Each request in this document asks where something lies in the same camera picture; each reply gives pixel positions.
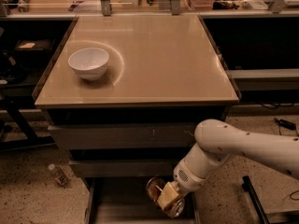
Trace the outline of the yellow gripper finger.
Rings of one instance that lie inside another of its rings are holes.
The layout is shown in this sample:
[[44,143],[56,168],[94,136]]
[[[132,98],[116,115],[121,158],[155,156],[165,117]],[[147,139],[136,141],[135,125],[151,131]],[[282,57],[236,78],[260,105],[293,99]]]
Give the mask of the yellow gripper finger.
[[167,182],[157,199],[157,204],[162,210],[170,208],[181,197],[176,181]]

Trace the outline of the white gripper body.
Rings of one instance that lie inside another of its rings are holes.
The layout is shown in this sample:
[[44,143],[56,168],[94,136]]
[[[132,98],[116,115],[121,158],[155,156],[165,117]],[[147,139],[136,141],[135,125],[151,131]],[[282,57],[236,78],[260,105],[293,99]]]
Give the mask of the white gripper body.
[[197,191],[206,179],[206,174],[198,168],[188,167],[185,161],[180,161],[173,172],[182,196]]

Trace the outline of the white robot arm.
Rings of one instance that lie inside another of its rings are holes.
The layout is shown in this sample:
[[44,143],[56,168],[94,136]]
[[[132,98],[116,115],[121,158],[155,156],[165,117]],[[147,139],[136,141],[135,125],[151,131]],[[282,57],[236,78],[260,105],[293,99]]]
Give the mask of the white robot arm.
[[195,128],[194,138],[195,144],[174,169],[174,180],[165,184],[157,198],[156,203],[164,211],[198,190],[208,175],[233,155],[299,178],[299,140],[295,137],[250,133],[206,119]]

